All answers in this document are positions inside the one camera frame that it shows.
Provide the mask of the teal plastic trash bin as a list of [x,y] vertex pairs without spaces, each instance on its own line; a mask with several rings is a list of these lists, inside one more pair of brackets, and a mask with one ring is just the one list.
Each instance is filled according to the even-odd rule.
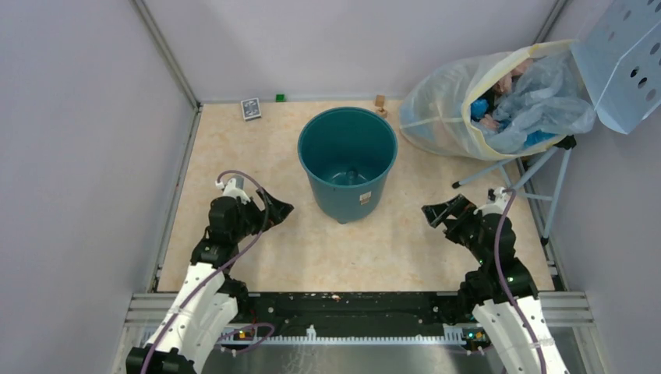
[[370,215],[398,155],[392,126],[372,111],[340,107],[303,127],[297,144],[318,207],[339,224]]

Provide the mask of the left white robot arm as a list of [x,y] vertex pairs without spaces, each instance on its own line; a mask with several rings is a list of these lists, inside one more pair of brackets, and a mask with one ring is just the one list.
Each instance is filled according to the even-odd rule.
[[152,336],[129,351],[127,373],[199,373],[228,324],[249,315],[246,285],[228,276],[239,243],[257,240],[294,210],[264,189],[256,193],[263,208],[230,185],[211,201],[209,224],[192,252],[183,285]]

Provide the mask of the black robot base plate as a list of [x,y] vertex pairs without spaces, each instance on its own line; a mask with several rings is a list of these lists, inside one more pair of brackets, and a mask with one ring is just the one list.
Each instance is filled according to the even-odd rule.
[[231,323],[269,323],[275,337],[435,337],[476,326],[454,292],[260,292],[239,297]]

